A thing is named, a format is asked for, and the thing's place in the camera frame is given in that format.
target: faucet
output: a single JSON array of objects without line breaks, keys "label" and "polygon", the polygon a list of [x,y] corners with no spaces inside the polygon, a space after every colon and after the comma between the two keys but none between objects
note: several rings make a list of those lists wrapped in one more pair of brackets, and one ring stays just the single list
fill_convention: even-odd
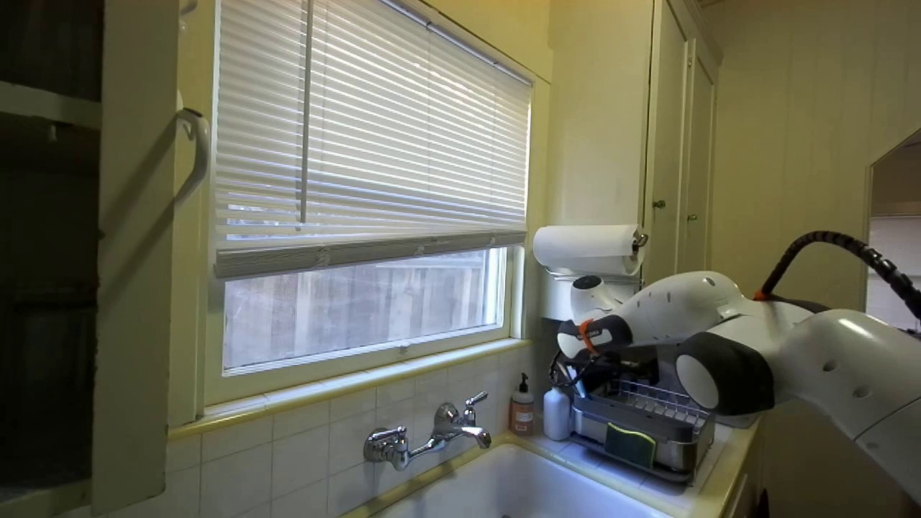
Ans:
[{"label": "faucet", "polygon": [[399,473],[404,473],[413,457],[424,454],[424,453],[440,453],[446,448],[459,434],[468,434],[473,440],[479,440],[482,448],[489,448],[492,443],[492,434],[479,427],[479,415],[476,415],[476,407],[482,401],[488,401],[489,395],[482,391],[470,401],[465,401],[465,412],[459,412],[456,402],[440,402],[435,408],[435,427],[432,427],[432,437],[417,446],[417,448],[410,448],[410,440],[407,440],[407,427],[391,427],[391,428],[376,428],[370,437],[367,437],[367,461],[370,464],[391,464]]},{"label": "faucet", "polygon": [[479,427],[479,415],[476,415],[476,407],[479,407],[482,401],[488,401],[488,398],[489,398],[489,395],[482,391],[482,395],[465,401],[465,412],[459,412],[459,407],[449,402],[449,401],[440,402],[440,407],[435,408],[432,437],[429,437],[429,443],[426,443],[420,453],[429,453],[429,448],[440,453],[440,448],[445,448],[446,443],[453,443],[459,434],[468,434],[468,437],[479,440],[482,448],[489,448],[492,434],[489,434],[485,427]]}]

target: soap bottle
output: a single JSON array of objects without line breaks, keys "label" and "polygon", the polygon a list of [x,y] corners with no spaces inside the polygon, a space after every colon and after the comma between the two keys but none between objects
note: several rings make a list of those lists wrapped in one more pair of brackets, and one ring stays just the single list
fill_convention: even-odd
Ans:
[{"label": "soap bottle", "polygon": [[537,428],[537,401],[529,395],[527,374],[522,374],[519,388],[514,391],[509,428],[515,434],[532,434]]},{"label": "soap bottle", "polygon": [[571,437],[571,398],[558,387],[544,391],[544,434],[553,440]]}]

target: window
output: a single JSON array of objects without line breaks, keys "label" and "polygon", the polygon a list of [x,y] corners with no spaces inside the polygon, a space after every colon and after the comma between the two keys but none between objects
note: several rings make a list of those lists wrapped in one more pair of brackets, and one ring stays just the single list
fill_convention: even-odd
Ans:
[{"label": "window", "polygon": [[217,64],[217,372],[514,338],[527,79],[388,0],[224,0]]}]

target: window blind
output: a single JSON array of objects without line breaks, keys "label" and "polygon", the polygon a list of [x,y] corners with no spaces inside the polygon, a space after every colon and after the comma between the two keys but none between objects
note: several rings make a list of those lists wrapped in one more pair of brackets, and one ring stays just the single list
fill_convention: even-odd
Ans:
[{"label": "window blind", "polygon": [[224,0],[217,276],[515,244],[529,81],[380,0]]}]

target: sink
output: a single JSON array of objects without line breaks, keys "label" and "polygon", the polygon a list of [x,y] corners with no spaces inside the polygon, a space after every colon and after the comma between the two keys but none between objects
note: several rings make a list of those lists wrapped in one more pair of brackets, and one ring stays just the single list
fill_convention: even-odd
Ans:
[{"label": "sink", "polygon": [[384,518],[662,518],[571,467],[515,443],[502,443],[435,483],[373,512]]}]

